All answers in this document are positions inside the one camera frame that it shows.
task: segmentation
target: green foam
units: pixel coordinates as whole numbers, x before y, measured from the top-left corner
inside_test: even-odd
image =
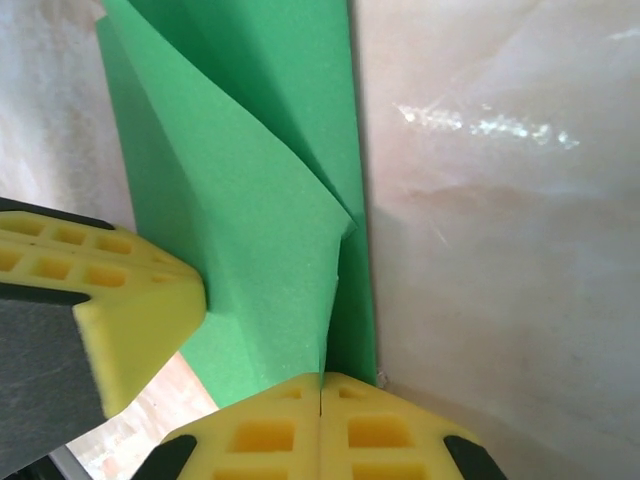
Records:
[[[139,232],[207,285],[182,349],[205,388],[224,406],[325,352],[375,382],[345,2],[104,3]]]

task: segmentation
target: yellow clamp jaw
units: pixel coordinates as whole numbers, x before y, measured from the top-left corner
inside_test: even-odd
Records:
[[[195,270],[137,235],[0,198],[0,478],[124,409],[204,314]]]
[[[187,425],[133,480],[505,480],[465,429],[341,374],[305,374]]]

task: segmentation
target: white marble surface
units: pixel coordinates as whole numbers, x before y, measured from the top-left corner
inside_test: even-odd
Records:
[[[640,3],[357,7],[389,388],[510,478],[640,477]],[[0,2],[0,194],[132,226],[99,15]],[[136,421],[79,447],[97,478]]]

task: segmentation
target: green foam sheet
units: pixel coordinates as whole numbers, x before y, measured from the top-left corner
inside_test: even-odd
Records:
[[[220,406],[303,372],[375,382],[346,3],[104,0],[139,233],[193,265],[182,353]]]

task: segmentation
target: square hole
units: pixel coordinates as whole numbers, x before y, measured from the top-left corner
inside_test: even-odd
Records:
[[[22,233],[37,237],[44,229],[44,224],[26,216],[10,216],[0,218],[0,230],[7,232]]]
[[[53,278],[64,280],[69,275],[69,270],[73,263],[59,258],[44,257],[39,258],[31,274],[37,277]]]
[[[284,468],[225,469],[217,471],[213,480],[287,480]]]
[[[62,227],[53,235],[53,239],[58,242],[70,243],[72,245],[82,245],[87,238],[87,234],[77,228]]]
[[[353,466],[353,480],[427,480],[420,464],[374,464]]]
[[[412,447],[407,423],[396,415],[358,416],[349,419],[349,448]]]
[[[10,272],[23,257],[22,253],[0,248],[0,272]]]
[[[290,452],[294,423],[290,420],[250,420],[236,430],[230,452]]]
[[[101,287],[121,287],[127,280],[127,274],[119,268],[92,265],[87,268],[84,280]]]
[[[133,245],[129,240],[125,240],[124,238],[119,238],[114,235],[102,235],[98,237],[96,248],[104,250],[105,252],[127,255],[133,250]]]

